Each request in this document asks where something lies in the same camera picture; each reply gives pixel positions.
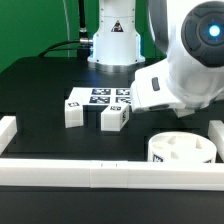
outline white container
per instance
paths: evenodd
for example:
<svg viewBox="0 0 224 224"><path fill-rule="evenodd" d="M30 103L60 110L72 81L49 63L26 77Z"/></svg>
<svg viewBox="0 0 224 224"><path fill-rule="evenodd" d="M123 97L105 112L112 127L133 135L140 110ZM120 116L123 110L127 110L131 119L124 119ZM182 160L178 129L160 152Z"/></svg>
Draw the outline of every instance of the white container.
<svg viewBox="0 0 224 224"><path fill-rule="evenodd" d="M217 149L208 139L186 132L165 132L149 140L153 162L215 163Z"/></svg>

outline black table surface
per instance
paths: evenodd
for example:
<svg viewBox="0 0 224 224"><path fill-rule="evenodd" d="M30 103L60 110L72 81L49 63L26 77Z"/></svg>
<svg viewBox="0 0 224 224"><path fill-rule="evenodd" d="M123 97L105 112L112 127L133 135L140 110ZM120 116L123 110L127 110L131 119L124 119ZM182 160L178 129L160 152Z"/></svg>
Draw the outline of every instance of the black table surface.
<svg viewBox="0 0 224 224"><path fill-rule="evenodd" d="M73 87L129 88L134 71L106 73L74 58L22 58L0 74L0 118L18 132L1 158L146 161L148 140L165 131L207 137L224 120L223 101L177 118L172 110L133 114L120 132L102 132L105 106L84 106L84 126L65 128ZM0 187L0 223L223 223L224 193L205 191Z"/></svg>

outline white cube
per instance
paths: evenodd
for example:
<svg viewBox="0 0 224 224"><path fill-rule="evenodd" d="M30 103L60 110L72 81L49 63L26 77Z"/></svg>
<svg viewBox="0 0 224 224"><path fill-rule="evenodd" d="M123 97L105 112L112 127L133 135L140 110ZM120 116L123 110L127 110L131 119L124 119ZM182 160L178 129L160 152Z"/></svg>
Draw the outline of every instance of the white cube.
<svg viewBox="0 0 224 224"><path fill-rule="evenodd" d="M212 120L209 122L208 137L216 145L217 151L224 161L224 124L222 121Z"/></svg>
<svg viewBox="0 0 224 224"><path fill-rule="evenodd" d="M65 127L83 126L83 105L80 98L65 100Z"/></svg>
<svg viewBox="0 0 224 224"><path fill-rule="evenodd" d="M120 131L129 120L129 104L111 104L101 113L101 131Z"/></svg>

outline green wall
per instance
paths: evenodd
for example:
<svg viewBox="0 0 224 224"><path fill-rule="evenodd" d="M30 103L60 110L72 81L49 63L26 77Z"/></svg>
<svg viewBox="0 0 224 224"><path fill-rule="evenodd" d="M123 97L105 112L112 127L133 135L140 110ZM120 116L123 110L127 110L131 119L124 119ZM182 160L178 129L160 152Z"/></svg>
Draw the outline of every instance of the green wall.
<svg viewBox="0 0 224 224"><path fill-rule="evenodd" d="M136 0L136 4L136 29L143 38L142 53L153 58L155 49L148 31L145 0ZM67 0L67 5L71 37L77 39L78 0ZM85 0L85 6L88 32L93 35L98 28L99 0ZM67 31L62 0L0 0L0 72L15 60L37 56L50 45L64 40L67 40Z"/></svg>

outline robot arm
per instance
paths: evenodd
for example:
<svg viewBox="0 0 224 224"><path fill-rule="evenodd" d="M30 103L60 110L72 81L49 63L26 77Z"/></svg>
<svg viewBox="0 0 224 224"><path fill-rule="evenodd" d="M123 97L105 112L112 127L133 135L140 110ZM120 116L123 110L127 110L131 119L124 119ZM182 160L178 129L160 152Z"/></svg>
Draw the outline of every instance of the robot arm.
<svg viewBox="0 0 224 224"><path fill-rule="evenodd" d="M93 37L89 66L104 71L126 71L145 61L135 29L136 0L99 0L99 29Z"/></svg>
<svg viewBox="0 0 224 224"><path fill-rule="evenodd" d="M207 107L223 91L224 1L181 1L179 6L178 3L175 0L148 0L149 8L162 6L162 11L167 12L167 18L159 27L153 10L148 12L155 43L167 54L167 59L136 72L131 87L134 111L160 109L160 106L162 109L164 105L173 109L200 109ZM159 31L166 25L167 35L161 38ZM144 89L147 93L142 93L142 86L155 77L161 84L157 98L151 81Z"/></svg>

